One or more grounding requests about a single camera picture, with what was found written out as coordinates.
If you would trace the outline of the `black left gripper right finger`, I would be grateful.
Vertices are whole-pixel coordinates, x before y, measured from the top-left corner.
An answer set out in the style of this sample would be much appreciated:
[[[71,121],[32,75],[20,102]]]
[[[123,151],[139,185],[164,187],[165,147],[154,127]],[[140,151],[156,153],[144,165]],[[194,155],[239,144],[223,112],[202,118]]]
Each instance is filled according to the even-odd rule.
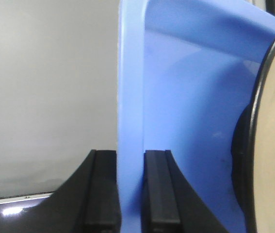
[[[227,232],[186,180],[169,150],[144,153],[142,231]]]

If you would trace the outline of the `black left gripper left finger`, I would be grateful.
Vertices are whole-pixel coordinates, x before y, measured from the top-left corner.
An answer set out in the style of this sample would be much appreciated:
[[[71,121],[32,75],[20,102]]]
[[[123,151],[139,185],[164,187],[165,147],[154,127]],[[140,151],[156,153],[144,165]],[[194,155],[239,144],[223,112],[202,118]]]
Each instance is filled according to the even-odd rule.
[[[116,151],[91,150],[53,193],[0,199],[0,233],[118,233]]]

